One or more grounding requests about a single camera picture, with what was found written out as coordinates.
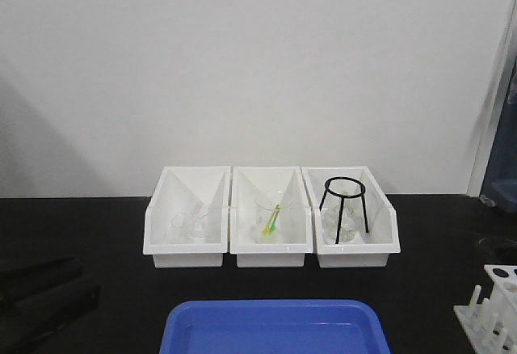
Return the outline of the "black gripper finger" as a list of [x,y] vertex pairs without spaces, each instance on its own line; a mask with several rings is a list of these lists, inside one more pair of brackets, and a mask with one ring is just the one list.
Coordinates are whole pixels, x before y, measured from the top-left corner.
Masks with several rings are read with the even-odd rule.
[[96,309],[100,285],[62,284],[1,304],[1,345],[32,346]]
[[81,264],[73,257],[56,257],[1,265],[2,296],[32,296],[82,275]]

